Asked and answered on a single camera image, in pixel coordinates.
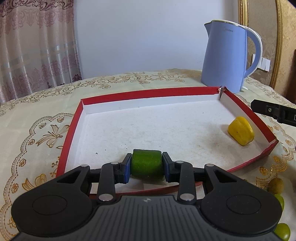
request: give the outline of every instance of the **lace tablecloth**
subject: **lace tablecloth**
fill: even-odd
[[[200,76],[200,71],[170,69],[96,77],[40,91],[0,106],[0,190],[3,192],[0,198],[0,240],[9,240],[17,234],[10,214],[13,201],[55,177],[63,142],[80,99],[143,89],[203,86]],[[295,107],[272,88],[250,77],[244,85],[249,90],[237,96],[249,106],[252,100],[261,99]],[[285,208],[280,222],[289,225],[290,240],[296,240],[296,128],[259,116],[280,143],[268,158],[234,174],[261,188],[266,187],[273,177],[284,180]],[[197,194],[203,196],[199,187]]]

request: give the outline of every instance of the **green fruit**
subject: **green fruit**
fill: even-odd
[[[281,205],[281,210],[283,211],[284,206],[285,206],[285,202],[284,202],[283,197],[281,195],[279,195],[279,194],[275,194],[274,196],[278,199],[278,201],[279,201],[279,203]]]
[[[281,194],[284,190],[284,181],[278,177],[272,179],[267,187],[267,191],[272,194]]]
[[[279,223],[274,230],[274,233],[281,238],[283,241],[288,241],[290,238],[290,228],[285,223]]]
[[[139,178],[162,178],[161,151],[134,149],[131,159],[131,174]]]

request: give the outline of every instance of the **white wall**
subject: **white wall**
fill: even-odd
[[[237,22],[237,0],[75,0],[83,78],[170,68],[201,69],[204,23]]]

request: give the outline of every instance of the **kettle handle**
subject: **kettle handle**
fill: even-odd
[[[248,68],[246,70],[246,73],[244,74],[244,78],[246,78],[249,75],[251,75],[252,73],[254,73],[254,71],[257,69],[257,66],[259,65],[259,63],[260,63],[260,61],[262,59],[262,52],[263,52],[262,41],[261,41],[260,35],[258,33],[256,33],[251,28],[245,27],[245,29],[247,31],[247,36],[250,37],[253,40],[254,44],[255,44],[256,54],[255,54],[254,62],[252,63],[250,68]]]

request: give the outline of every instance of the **blue electric kettle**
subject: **blue electric kettle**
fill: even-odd
[[[251,75],[262,58],[262,42],[258,33],[247,26],[226,20],[205,24],[209,36],[202,67],[201,82],[207,86],[226,86],[238,93],[244,78]],[[254,62],[247,67],[247,37],[255,43]]]

